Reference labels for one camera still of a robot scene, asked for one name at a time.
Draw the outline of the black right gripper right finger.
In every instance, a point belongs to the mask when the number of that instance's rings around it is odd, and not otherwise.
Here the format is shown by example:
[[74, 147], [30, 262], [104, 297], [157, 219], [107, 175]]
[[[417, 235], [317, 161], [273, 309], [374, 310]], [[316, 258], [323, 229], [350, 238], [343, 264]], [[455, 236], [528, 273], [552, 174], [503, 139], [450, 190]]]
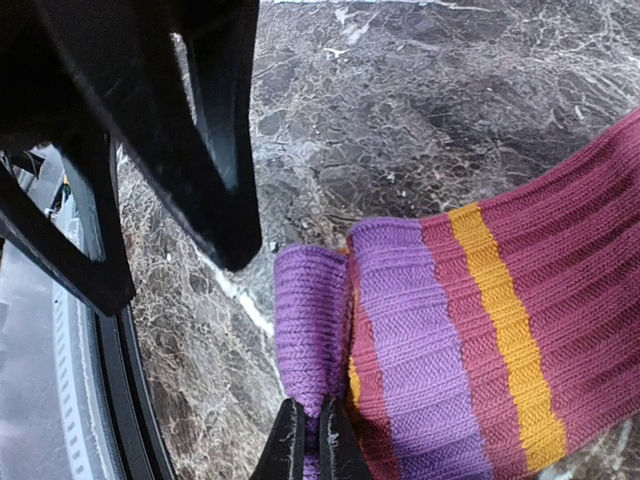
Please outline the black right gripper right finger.
[[322, 480], [372, 480], [351, 423], [339, 399], [327, 396], [319, 421]]

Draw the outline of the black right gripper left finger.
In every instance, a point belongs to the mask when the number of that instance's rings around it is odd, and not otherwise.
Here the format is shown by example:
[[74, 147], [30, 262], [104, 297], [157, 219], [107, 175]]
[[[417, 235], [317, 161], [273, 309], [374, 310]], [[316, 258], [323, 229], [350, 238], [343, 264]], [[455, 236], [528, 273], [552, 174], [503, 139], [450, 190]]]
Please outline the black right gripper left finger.
[[285, 399], [250, 480], [301, 480], [305, 457], [304, 408]]

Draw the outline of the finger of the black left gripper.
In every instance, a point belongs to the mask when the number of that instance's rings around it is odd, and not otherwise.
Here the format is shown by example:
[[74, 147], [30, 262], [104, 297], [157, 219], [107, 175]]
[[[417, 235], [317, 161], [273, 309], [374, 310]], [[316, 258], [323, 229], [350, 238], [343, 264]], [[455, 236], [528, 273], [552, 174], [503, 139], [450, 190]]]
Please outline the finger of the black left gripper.
[[116, 149], [101, 129], [62, 148], [87, 250], [81, 251], [45, 216], [6, 168], [1, 169], [1, 233], [42, 271], [104, 316], [135, 296], [122, 236], [115, 179]]
[[262, 237], [249, 128], [255, 1], [38, 1], [90, 111], [176, 222], [238, 271]]

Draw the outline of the maroon purple orange striped sock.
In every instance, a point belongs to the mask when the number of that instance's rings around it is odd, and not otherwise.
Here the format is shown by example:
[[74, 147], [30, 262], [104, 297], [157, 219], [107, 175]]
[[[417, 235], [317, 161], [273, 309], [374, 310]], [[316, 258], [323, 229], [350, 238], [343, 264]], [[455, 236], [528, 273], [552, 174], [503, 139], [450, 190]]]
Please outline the maroon purple orange striped sock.
[[288, 396], [377, 479], [517, 479], [639, 409], [639, 117], [512, 192], [275, 262]]

